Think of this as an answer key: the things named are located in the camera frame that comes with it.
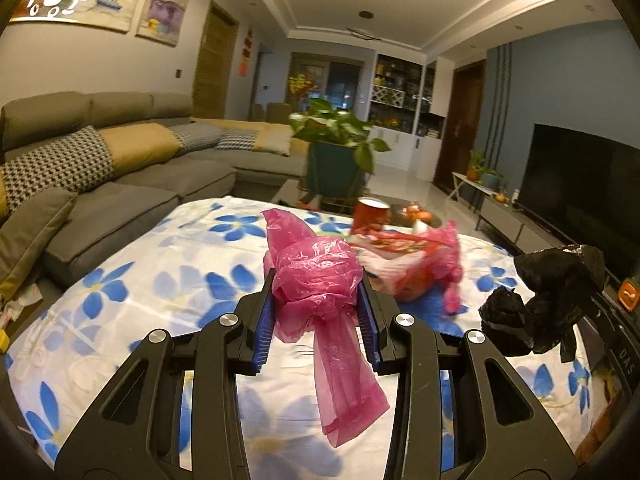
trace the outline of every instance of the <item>black television screen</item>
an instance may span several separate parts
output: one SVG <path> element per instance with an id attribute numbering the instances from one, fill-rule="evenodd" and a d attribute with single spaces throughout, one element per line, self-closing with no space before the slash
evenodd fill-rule
<path id="1" fill-rule="evenodd" d="M 640 258 L 640 150 L 536 124 L 518 204 L 579 244 L 600 248 L 618 280 Z"/>

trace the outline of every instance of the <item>blue wall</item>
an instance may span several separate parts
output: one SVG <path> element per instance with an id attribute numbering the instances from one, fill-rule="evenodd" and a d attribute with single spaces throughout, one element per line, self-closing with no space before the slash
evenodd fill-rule
<path id="1" fill-rule="evenodd" d="M 535 123 L 640 148 L 640 50 L 624 22 L 560 28 L 512 47 L 510 104 L 496 164 L 509 192 L 522 183 Z M 476 150 L 484 150 L 488 135 L 497 61 L 498 49 L 491 49 Z"/>

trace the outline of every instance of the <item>blue gripper pad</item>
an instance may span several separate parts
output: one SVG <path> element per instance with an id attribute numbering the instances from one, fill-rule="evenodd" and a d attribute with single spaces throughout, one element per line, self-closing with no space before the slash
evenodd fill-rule
<path id="1" fill-rule="evenodd" d="M 262 365 L 267 362 L 269 347 L 273 338 L 273 327 L 276 323 L 275 314 L 275 300 L 273 294 L 269 291 L 254 332 L 254 357 L 251 362 L 256 373 L 259 373 Z"/>
<path id="2" fill-rule="evenodd" d="M 367 361 L 371 364 L 374 372 L 380 371 L 380 348 L 378 346 L 379 331 L 378 326 L 371 311 L 369 296 L 362 282 L 358 284 L 358 301 L 356 303 L 356 314 L 358 315 L 358 323 L 360 324 L 360 334 L 364 344 L 365 355 Z"/>

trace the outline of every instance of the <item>ceiling lamp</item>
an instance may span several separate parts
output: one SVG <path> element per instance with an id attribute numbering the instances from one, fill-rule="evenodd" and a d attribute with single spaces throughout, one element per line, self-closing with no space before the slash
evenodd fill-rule
<path id="1" fill-rule="evenodd" d="M 368 30 L 362 30 L 361 28 L 347 27 L 347 30 L 351 33 L 352 36 L 354 36 L 355 38 L 359 38 L 360 40 L 372 41 L 380 39 L 372 32 L 369 32 Z"/>

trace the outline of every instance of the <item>red paper cup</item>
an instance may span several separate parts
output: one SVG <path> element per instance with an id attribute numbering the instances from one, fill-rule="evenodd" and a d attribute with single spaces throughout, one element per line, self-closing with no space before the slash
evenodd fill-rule
<path id="1" fill-rule="evenodd" d="M 390 206 L 371 196 L 363 196 L 353 209 L 353 225 L 351 234 L 367 234 L 370 231 L 382 231 L 388 222 Z"/>

